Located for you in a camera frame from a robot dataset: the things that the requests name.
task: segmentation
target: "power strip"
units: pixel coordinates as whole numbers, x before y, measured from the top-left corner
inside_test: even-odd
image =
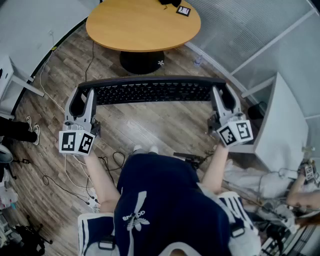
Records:
[[[96,194],[96,190],[92,187],[92,188],[88,188],[88,192],[90,194],[90,197],[87,200],[88,206],[93,210],[94,213],[98,213],[99,203],[97,202],[98,197]]]

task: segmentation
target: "backpack strap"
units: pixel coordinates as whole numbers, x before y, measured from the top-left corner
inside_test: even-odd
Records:
[[[260,237],[253,230],[239,225],[230,209],[203,184],[197,183],[202,193],[214,201],[225,212],[230,224],[230,241],[228,244],[232,256],[257,256],[261,250]]]

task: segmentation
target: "white shoe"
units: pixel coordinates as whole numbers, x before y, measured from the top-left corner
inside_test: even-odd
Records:
[[[135,145],[134,148],[133,148],[133,152],[135,152],[137,150],[140,150],[140,149],[142,149],[141,145]]]
[[[36,123],[34,125],[33,131],[36,133],[36,141],[33,144],[39,145],[39,141],[40,141],[40,126],[39,126],[39,124]]]
[[[156,153],[158,154],[159,150],[157,148],[157,146],[153,145],[150,147],[149,153]]]
[[[31,119],[31,116],[30,115],[28,115],[27,117],[26,117],[26,122],[29,124],[29,132],[33,132],[34,130],[32,129],[32,119]]]

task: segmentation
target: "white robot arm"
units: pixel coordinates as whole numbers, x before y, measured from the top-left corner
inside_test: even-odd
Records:
[[[95,119],[95,90],[90,89],[85,102],[82,95],[78,88],[74,89],[65,105],[63,128],[59,132],[60,153],[87,156],[95,137],[100,135],[100,122]],[[228,84],[212,87],[211,103],[214,114],[208,119],[209,135],[221,138],[226,147],[253,139],[250,121]]]
[[[211,103],[214,114],[207,120],[209,135],[220,138],[228,148],[254,138],[250,121],[230,85],[212,87]]]
[[[66,102],[63,127],[59,131],[60,153],[88,156],[95,137],[100,135],[100,122],[95,120],[95,91],[90,90],[85,103],[81,96],[76,88]]]

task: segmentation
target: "floor plank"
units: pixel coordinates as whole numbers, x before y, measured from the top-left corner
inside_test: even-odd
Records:
[[[72,90],[85,80],[85,70],[92,59],[92,45],[85,26],[80,27],[52,54],[43,70],[41,82],[45,91],[64,107]],[[119,62],[119,52],[94,44],[94,60],[87,71],[87,80],[130,76]],[[165,65],[150,75],[194,75],[222,77],[205,60],[194,66],[198,57],[186,46],[165,51]],[[40,72],[33,85],[41,90]],[[148,102],[98,106],[96,119],[102,124],[102,138],[95,141],[99,156],[109,158],[111,168],[116,167],[112,154],[120,151],[128,156],[135,144],[148,149],[157,145],[159,153],[171,156],[174,152],[204,155],[216,144],[206,135],[207,118],[212,112],[209,102]],[[59,154],[59,131],[64,113],[45,95],[39,97],[27,91],[17,111],[16,119],[32,117],[41,128],[40,145],[15,141],[12,152],[20,160],[34,164],[12,164],[17,180],[12,186],[19,195],[12,214],[16,222],[26,224],[30,215],[36,224],[43,223],[41,234],[53,240],[46,246],[47,256],[77,254],[77,218],[91,209],[78,198],[64,192],[50,180],[44,185],[42,173],[52,177],[60,186],[84,195],[85,190],[75,187],[65,173],[65,157]],[[80,164],[71,156],[66,159],[66,170],[73,182],[85,186],[87,178]],[[112,174],[117,181],[119,171]]]

